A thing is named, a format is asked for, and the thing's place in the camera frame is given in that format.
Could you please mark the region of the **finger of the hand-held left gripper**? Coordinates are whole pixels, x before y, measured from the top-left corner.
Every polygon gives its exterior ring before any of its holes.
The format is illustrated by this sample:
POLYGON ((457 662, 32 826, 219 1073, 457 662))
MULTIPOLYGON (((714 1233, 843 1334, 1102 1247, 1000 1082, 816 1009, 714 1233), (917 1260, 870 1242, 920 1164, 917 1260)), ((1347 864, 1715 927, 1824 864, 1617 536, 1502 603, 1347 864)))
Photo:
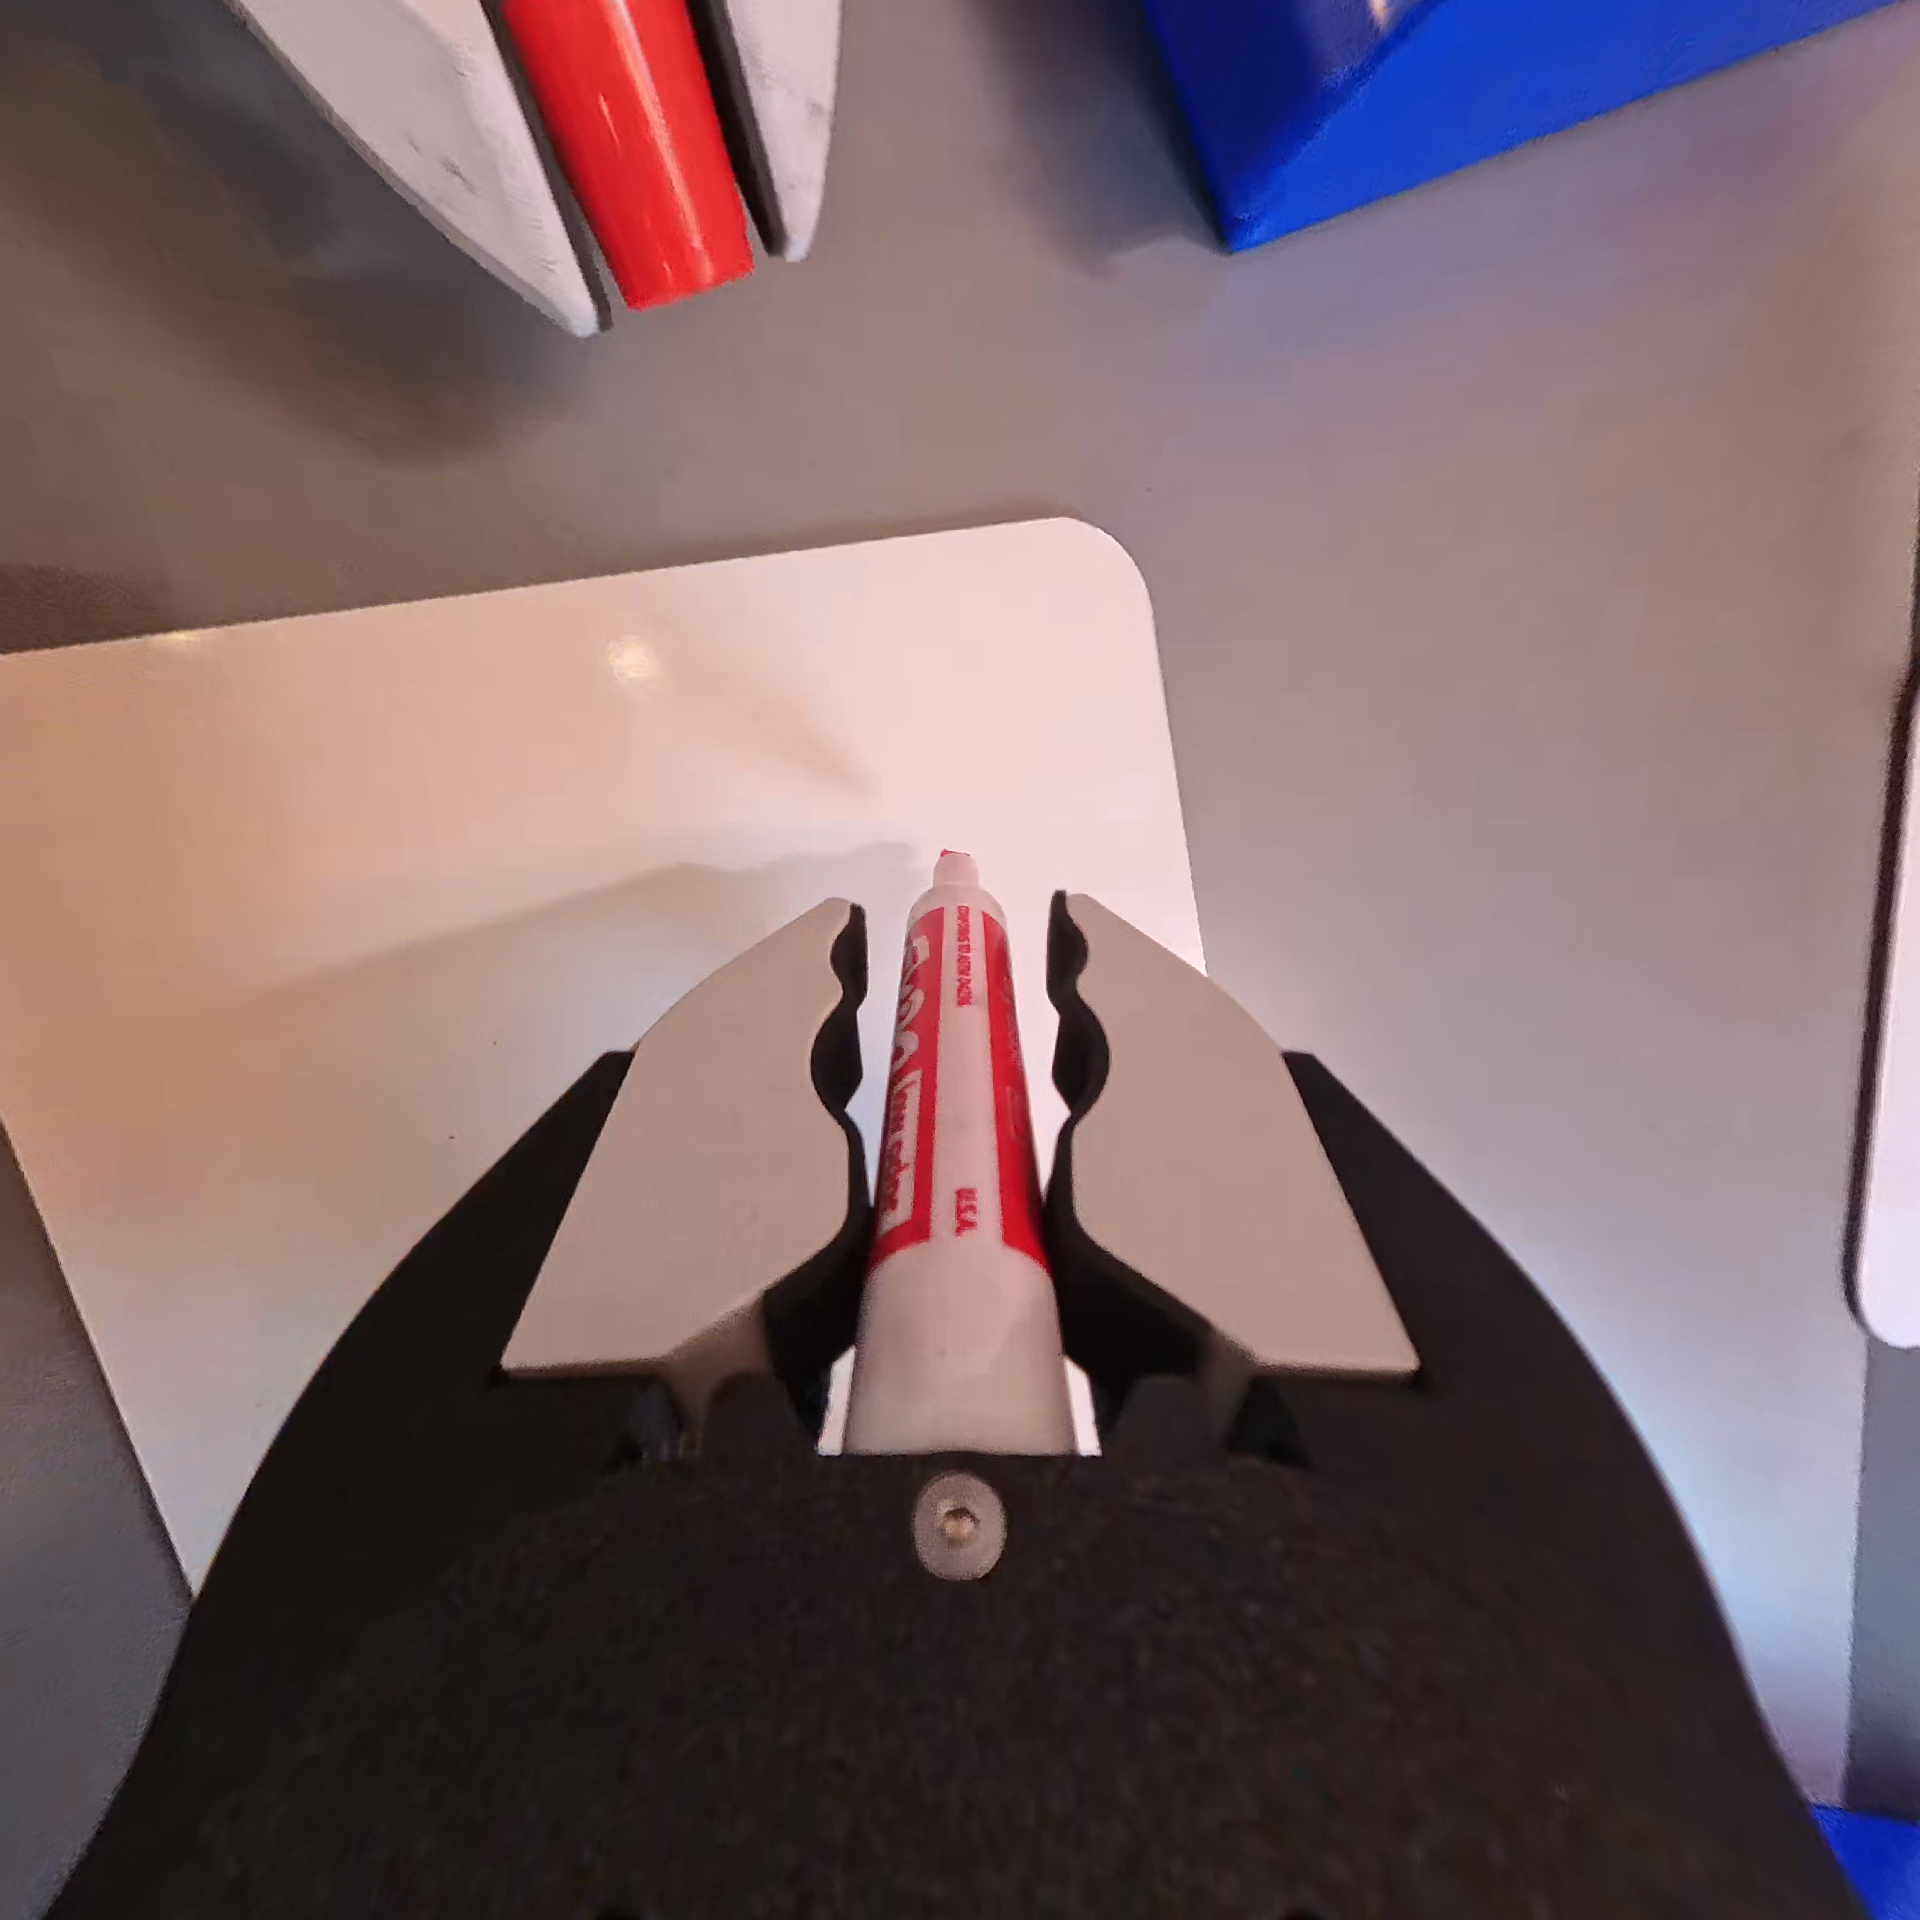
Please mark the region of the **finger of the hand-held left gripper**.
POLYGON ((843 6, 697 2, 693 22, 761 248, 805 260, 825 204, 843 6))
POLYGON ((237 2, 331 126, 432 226, 573 339, 611 320, 481 2, 237 2))

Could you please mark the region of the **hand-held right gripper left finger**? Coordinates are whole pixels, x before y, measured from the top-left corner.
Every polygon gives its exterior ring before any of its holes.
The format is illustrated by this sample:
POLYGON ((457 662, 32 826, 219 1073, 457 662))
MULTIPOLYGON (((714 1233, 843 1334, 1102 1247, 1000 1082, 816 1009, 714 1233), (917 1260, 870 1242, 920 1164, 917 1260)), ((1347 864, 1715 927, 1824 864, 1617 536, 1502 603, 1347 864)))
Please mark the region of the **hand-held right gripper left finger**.
POLYGON ((829 899, 635 1042, 501 1356, 513 1378, 811 1387, 853 1344, 872 1227, 859 905, 829 899))

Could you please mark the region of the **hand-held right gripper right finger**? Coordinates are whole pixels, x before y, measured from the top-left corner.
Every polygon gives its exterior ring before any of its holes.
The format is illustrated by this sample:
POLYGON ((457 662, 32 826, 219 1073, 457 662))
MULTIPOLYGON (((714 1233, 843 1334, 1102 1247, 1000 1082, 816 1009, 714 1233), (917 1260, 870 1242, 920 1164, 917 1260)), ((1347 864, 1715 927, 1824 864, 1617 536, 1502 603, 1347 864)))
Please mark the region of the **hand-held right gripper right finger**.
POLYGON ((1205 971, 1087 895, 1048 914, 1066 1118, 1042 1226, 1098 1401, 1176 1376, 1405 1385, 1421 1356, 1290 1060, 1205 971))

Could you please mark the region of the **red marker cap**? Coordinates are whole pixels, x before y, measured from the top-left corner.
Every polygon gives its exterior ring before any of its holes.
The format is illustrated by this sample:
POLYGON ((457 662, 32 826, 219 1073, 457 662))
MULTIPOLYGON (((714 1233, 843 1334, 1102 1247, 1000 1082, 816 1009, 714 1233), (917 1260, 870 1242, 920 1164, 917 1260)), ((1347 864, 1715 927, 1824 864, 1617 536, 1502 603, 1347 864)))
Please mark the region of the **red marker cap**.
POLYGON ((674 305, 752 276, 750 220, 688 6, 499 12, 625 307, 674 305))

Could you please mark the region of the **red dry-erase marker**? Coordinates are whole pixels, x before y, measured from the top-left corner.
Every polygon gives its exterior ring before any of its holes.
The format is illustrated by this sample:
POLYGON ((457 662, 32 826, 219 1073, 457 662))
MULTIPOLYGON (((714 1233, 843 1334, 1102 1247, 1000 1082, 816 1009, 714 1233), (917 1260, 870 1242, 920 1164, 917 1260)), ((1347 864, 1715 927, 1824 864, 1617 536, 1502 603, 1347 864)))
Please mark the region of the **red dry-erase marker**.
POLYGON ((906 919, 843 1451, 1077 1451, 1014 938, 960 851, 906 919))

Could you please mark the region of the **white whiteboard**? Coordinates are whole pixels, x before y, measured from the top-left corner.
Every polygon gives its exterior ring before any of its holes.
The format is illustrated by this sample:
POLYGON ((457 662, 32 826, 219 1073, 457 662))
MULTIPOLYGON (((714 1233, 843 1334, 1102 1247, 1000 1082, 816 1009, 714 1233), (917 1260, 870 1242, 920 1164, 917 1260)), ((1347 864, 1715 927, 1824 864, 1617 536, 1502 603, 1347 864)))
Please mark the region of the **white whiteboard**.
POLYGON ((8 657, 3 1106, 195 1594, 371 1291, 829 896, 977 857, 1208 963, 1145 577, 1080 519, 8 657))

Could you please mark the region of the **blue plastic bin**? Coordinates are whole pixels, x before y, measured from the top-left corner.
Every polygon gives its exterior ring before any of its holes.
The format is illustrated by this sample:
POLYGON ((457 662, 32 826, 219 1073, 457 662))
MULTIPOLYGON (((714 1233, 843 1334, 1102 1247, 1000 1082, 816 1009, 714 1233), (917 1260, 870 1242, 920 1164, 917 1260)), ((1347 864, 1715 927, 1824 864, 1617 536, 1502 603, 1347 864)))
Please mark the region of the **blue plastic bin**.
POLYGON ((1873 1919, 1919 1919, 1919 1822, 1830 1806, 1811 1812, 1873 1919))
POLYGON ((1143 2, 1245 254, 1835 30, 1882 2, 1143 2))

